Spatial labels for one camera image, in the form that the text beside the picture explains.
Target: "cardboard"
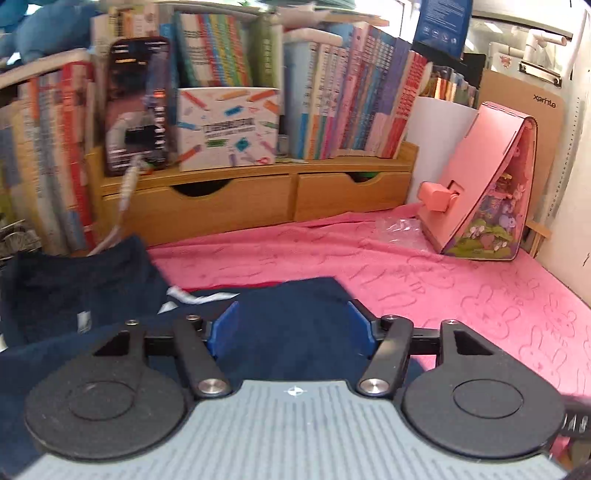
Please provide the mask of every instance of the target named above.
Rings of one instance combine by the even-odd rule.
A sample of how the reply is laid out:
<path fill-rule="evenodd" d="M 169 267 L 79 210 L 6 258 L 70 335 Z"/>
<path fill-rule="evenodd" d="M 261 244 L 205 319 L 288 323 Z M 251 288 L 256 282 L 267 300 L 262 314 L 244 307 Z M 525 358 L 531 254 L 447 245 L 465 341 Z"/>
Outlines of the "cardboard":
<path fill-rule="evenodd" d="M 523 112 L 531 115 L 538 124 L 534 182 L 527 214 L 527 218 L 531 219 L 539 207 L 556 156 L 564 123 L 564 101 L 543 88 L 487 70 L 482 75 L 479 102 L 495 102 Z"/>

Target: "stack of books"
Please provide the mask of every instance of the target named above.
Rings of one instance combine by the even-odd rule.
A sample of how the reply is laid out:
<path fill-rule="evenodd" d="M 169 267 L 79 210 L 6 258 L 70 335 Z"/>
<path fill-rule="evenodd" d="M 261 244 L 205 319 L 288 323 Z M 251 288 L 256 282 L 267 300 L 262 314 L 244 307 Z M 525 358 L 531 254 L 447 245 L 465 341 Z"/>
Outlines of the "stack of books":
<path fill-rule="evenodd" d="M 187 86 L 252 86 L 243 29 L 234 16 L 176 12 L 175 22 Z"/>
<path fill-rule="evenodd" d="M 464 80 L 464 75 L 451 67 L 434 66 L 423 97 L 439 98 L 472 108 L 478 105 L 478 89 Z"/>
<path fill-rule="evenodd" d="M 326 24 L 340 43 L 306 30 L 284 44 L 290 155 L 395 157 L 427 60 L 367 22 Z"/>
<path fill-rule="evenodd" d="M 5 75 L 18 76 L 47 60 L 51 57 Z M 92 82 L 90 58 L 62 64 L 19 83 L 16 97 L 0 108 L 0 170 L 11 220 L 29 221 L 44 251 L 53 255 L 95 246 L 84 164 Z"/>

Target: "bookshelf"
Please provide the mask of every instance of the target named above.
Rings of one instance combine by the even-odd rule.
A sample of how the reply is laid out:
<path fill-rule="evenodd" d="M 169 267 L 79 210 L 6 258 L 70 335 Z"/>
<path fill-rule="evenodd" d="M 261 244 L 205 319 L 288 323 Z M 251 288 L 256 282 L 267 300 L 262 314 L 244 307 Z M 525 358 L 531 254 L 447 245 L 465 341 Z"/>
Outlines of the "bookshelf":
<path fill-rule="evenodd" d="M 418 147 L 403 142 L 397 158 L 336 157 L 305 164 L 169 168 L 142 176 L 124 219 L 124 233 L 147 245 L 244 228 L 312 220 L 404 203 Z M 102 236 L 117 216 L 121 177 L 103 175 L 103 151 L 86 156 L 96 224 Z M 377 172 L 356 183 L 347 174 Z M 197 194 L 193 187 L 206 185 Z"/>

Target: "black metal bar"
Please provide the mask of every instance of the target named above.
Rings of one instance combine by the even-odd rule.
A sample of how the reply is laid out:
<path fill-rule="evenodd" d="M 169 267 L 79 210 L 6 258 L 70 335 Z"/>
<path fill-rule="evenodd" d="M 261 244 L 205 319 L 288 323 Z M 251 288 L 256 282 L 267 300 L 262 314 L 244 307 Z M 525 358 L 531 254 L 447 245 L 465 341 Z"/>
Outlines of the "black metal bar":
<path fill-rule="evenodd" d="M 392 397 L 404 382 L 413 323 L 404 317 L 394 321 L 357 384 L 369 397 Z"/>
<path fill-rule="evenodd" d="M 173 332 L 178 356 L 195 395 L 214 398 L 230 393 L 230 383 L 209 355 L 193 325 L 184 317 L 177 318 L 173 323 Z"/>

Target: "smartphone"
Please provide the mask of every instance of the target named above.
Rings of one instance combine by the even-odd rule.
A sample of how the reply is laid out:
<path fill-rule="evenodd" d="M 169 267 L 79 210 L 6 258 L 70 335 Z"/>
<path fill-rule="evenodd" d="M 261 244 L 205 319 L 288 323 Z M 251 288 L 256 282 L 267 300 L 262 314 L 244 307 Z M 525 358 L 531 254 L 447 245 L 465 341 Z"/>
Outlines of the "smartphone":
<path fill-rule="evenodd" d="M 105 110 L 105 173 L 123 175 L 133 158 L 154 169 L 168 164 L 167 91 L 170 43 L 126 38 L 111 45 Z"/>

